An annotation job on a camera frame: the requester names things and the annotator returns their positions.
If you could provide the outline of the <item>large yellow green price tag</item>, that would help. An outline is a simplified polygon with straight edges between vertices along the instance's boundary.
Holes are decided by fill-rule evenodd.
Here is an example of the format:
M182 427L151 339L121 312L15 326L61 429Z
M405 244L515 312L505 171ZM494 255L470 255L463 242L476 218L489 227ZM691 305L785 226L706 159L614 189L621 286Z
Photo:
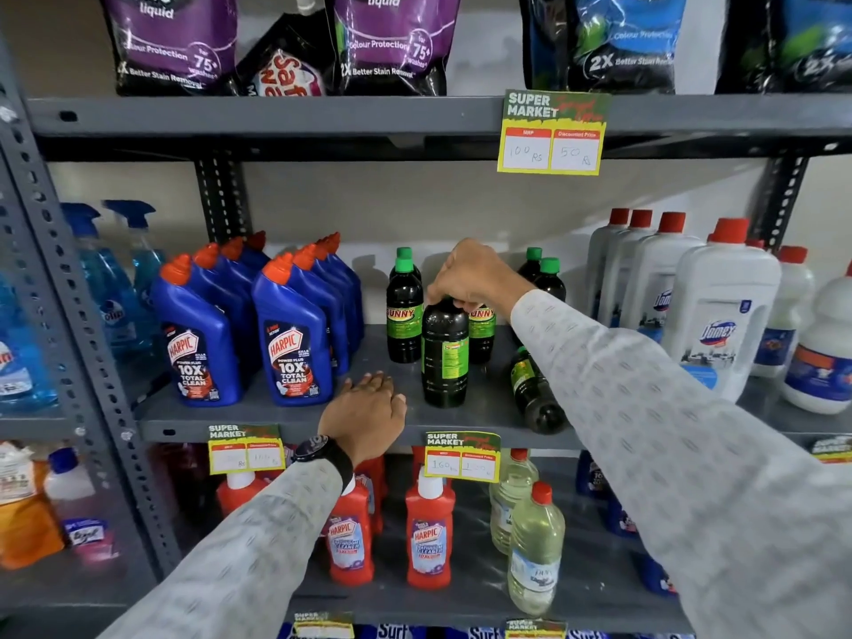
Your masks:
M597 176L611 104L610 94L508 90L497 170Z

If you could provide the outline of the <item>person's right forearm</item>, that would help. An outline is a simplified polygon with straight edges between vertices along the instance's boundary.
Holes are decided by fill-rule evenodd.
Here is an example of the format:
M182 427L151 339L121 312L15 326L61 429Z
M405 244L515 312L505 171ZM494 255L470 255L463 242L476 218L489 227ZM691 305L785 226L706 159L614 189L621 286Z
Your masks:
M852 468L539 289L510 321L698 639L852 639Z

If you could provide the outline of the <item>purple detergent pouch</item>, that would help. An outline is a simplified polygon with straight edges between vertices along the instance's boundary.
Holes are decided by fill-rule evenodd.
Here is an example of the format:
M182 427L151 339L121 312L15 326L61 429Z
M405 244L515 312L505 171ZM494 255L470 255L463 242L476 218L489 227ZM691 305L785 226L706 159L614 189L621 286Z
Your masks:
M124 97L225 93L236 67L238 0L99 0Z
M446 95L461 0L325 0L341 96Z

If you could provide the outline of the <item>person's left hand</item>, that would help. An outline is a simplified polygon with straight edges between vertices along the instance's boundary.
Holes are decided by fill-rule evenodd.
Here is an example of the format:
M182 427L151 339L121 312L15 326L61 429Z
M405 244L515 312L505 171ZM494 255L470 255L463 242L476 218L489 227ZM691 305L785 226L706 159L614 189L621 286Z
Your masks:
M324 409L318 434L336 440L355 467L383 455L398 440L404 428L390 421L390 399L396 391L390 375L367 373L357 382L347 378L338 394Z

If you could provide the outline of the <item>row of blue detergent packets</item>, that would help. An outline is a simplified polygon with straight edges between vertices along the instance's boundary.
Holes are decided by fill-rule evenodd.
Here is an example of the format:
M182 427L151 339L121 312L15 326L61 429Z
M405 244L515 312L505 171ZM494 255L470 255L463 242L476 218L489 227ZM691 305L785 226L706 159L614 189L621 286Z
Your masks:
M355 639L505 639L500 627L477 626L466 629L419 626L399 623L355 625ZM695 639L694 635L663 634L608 634L600 631L569 630L566 639Z

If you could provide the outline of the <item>pink bottle with blue cap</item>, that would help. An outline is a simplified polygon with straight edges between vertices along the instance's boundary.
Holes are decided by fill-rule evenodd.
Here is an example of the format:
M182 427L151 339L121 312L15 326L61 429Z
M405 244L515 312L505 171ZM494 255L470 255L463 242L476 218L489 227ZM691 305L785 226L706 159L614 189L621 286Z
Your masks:
M101 515L101 499L72 447L48 455L44 491L73 553L91 569L121 557L112 524Z

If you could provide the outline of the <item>blue bottle with red label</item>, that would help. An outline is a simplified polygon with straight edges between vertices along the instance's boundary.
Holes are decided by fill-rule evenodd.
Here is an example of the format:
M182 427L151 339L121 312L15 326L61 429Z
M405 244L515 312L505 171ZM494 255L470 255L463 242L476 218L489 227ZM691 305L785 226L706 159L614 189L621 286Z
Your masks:
M611 488L607 492L603 522L605 528L614 535L628 538L640 537L633 519L627 514Z
M633 552L631 558L638 578L648 592L666 598L679 596L669 574L649 554Z
M609 482L588 450L578 457L574 487L576 494L594 500L605 501L610 496Z

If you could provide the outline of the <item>person's right hand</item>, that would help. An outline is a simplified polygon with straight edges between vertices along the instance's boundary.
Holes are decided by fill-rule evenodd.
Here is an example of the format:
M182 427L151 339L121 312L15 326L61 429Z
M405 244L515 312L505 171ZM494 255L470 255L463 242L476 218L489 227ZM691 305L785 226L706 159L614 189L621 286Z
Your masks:
M518 300L534 289L493 248L470 237L454 246L435 279L453 279L457 283L457 307L472 312L487 305L509 323Z

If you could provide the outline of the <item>blue and black detergent pouch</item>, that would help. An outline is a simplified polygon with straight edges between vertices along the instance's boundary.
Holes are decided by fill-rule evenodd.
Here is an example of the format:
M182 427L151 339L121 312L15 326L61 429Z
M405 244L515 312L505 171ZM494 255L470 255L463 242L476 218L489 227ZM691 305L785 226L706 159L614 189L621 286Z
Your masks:
M852 95L852 0L726 0L717 94Z
M518 0L527 89L674 95L687 0Z

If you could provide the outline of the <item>row of white red-capped bottles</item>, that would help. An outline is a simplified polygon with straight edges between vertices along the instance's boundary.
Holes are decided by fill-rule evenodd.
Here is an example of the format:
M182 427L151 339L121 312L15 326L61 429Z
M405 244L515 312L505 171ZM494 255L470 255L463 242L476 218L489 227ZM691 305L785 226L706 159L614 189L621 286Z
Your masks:
M716 396L735 403L751 376L776 379L814 291L804 247L775 254L747 239L746 218L720 218L701 240L686 214L613 209L590 241L585 311L660 344Z

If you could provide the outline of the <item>pale yellow bottle red cap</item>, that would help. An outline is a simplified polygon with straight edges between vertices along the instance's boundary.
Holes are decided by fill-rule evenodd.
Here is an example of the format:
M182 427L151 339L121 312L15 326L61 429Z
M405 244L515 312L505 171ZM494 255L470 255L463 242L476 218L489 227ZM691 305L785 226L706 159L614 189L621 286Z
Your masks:
M545 481L512 511L507 583L509 596L527 616L542 618L556 597L566 520Z
M529 458L529 450L513 448L509 457L501 460L498 482L489 486L492 541L504 556L509 554L515 506L530 497L538 479L539 472Z

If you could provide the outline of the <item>dark bottle with green label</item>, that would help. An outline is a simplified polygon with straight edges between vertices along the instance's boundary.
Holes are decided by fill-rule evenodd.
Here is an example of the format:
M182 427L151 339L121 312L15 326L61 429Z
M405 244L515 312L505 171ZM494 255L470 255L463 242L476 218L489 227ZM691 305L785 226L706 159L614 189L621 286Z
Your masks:
M469 316L450 296L424 309L421 379L426 402L439 408L463 405L469 375Z
M509 383L528 429L537 434L553 435L569 427L565 411L525 346L518 347L512 359Z

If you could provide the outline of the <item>blue glass cleaner spray bottle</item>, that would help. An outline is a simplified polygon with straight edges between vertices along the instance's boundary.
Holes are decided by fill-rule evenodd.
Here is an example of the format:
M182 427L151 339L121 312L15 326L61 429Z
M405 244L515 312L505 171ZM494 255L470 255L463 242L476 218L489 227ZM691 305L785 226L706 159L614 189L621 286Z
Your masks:
M27 315L0 272L0 415L36 411L57 401Z
M130 253L134 266L133 289L147 312L154 314L151 289L159 269L165 262L165 253L150 241L146 216L153 214L153 205L140 200L102 200L104 208L123 217L130 235Z
M130 278L102 241L95 219L100 213L86 203L60 204L74 236L83 274L98 308L112 353L120 358L153 354L153 330Z

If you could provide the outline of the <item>grey metal shelf rack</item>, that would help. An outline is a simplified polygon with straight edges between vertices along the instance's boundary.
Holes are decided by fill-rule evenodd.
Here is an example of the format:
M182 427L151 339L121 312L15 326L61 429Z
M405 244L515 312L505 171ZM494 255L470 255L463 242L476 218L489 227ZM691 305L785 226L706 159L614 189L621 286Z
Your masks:
M429 162L494 161L503 115L500 97L323 97L261 101L253 97L136 97L113 99L9 98L0 135L15 128L32 131L16 143L21 155L43 163L46 153L134 161L161 158L262 162ZM612 99L615 159L795 158L852 152L852 94L618 95ZM653 595L640 584L639 544L610 541L601 560L571 566L552 609L568 628L610 633L690 633L675 598ZM321 621L350 617L354 623L442 623L497 625L521 614L510 612L507 595L485 592L485 576L496 568L495 548L481 561L462 561L462 579L443 591L402 589L401 566L384 561L377 580L348 589L308 570L286 620Z

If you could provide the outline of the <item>small yellow green price tag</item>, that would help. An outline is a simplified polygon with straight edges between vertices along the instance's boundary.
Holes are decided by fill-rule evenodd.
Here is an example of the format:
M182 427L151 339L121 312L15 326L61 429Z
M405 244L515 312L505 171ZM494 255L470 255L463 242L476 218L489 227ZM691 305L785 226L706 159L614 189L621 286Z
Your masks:
M284 443L275 425L211 424L207 431L211 475L285 469Z
M423 473L430 478L499 482L502 440L484 431L429 431L425 434Z
M567 639L564 622L546 619L510 619L505 623L504 639Z
M355 639L352 612L296 612L292 633L297 639Z
M852 464L852 434L815 440L809 453L824 464Z

